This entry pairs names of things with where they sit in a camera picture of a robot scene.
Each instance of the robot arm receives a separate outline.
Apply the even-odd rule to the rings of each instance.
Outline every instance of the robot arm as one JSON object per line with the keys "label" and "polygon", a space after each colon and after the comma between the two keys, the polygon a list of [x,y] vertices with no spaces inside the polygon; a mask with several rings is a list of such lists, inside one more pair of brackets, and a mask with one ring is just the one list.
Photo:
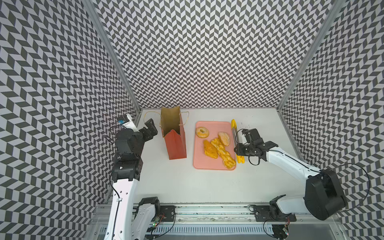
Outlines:
{"label": "robot arm", "polygon": [[116,134],[118,151],[112,170],[113,199],[104,240],[141,240],[160,209],[157,197],[144,198],[132,223],[134,194],[143,164],[141,153],[144,143],[157,135],[157,129],[149,119],[145,123],[147,128],[137,130],[129,114],[120,117],[118,123],[124,128]]}
{"label": "robot arm", "polygon": [[346,206],[347,200],[336,173],[313,167],[278,147],[274,142],[264,142],[256,129],[244,129],[246,144],[238,143],[235,152],[239,156],[258,156],[275,164],[301,182],[305,195],[281,195],[270,201],[270,214],[281,219],[289,213],[310,213],[325,220]]}

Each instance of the white tabletop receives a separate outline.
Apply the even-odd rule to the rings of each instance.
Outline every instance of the white tabletop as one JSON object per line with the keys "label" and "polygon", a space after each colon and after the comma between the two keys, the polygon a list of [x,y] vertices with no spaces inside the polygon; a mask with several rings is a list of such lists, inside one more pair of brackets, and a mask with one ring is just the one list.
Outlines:
{"label": "white tabletop", "polygon": [[[138,128],[144,126],[143,110]],[[248,159],[237,164],[233,171],[199,170],[192,165],[195,124],[197,121],[236,120],[237,129],[256,128],[265,142],[273,141],[287,153],[296,156],[283,124],[274,108],[257,109],[182,109],[189,111],[185,129],[187,158],[169,160],[166,144],[159,127],[160,115],[147,113],[158,134],[145,143],[141,158],[143,168],[135,196],[138,203],[143,197],[157,196],[162,203],[240,203],[269,202],[282,194],[302,194],[304,186],[283,169],[261,160],[252,166]],[[187,114],[182,114],[183,121]],[[257,157],[251,161],[257,164]]]}

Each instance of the orange paper bag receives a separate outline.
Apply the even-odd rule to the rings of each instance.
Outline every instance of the orange paper bag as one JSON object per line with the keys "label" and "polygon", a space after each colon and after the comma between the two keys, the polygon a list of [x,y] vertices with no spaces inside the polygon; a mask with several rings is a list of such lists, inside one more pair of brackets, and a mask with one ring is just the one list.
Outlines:
{"label": "orange paper bag", "polygon": [[180,106],[161,108],[161,131],[166,141],[169,159],[186,158],[187,148]]}

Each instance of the patterned wall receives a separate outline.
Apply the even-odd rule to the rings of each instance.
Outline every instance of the patterned wall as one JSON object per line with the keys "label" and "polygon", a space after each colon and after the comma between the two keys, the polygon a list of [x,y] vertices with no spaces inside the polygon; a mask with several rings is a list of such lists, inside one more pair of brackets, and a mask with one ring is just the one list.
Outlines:
{"label": "patterned wall", "polygon": [[107,193],[102,135],[137,111],[79,0],[0,9],[0,239],[78,240]]}
{"label": "patterned wall", "polygon": [[333,1],[94,5],[141,107],[275,107]]}
{"label": "patterned wall", "polygon": [[[282,113],[311,164],[359,163],[372,188],[363,206],[340,213],[352,239],[383,239],[383,1],[347,1]],[[341,167],[348,208],[365,196],[367,178]]]}

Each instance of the black mount plate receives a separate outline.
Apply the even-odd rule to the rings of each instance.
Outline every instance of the black mount plate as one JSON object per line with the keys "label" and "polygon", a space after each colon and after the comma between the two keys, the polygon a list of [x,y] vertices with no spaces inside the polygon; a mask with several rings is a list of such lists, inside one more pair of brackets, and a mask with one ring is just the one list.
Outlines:
{"label": "black mount plate", "polygon": [[[257,222],[264,222],[266,220],[268,220],[268,222],[273,222],[273,219],[269,215],[268,205],[252,205],[249,208],[253,208],[253,214],[255,215]],[[296,222],[295,214],[288,215],[288,218],[291,222]]]}
{"label": "black mount plate", "polygon": [[162,222],[173,222],[175,219],[175,206],[173,205],[160,205],[160,214],[164,214]]}

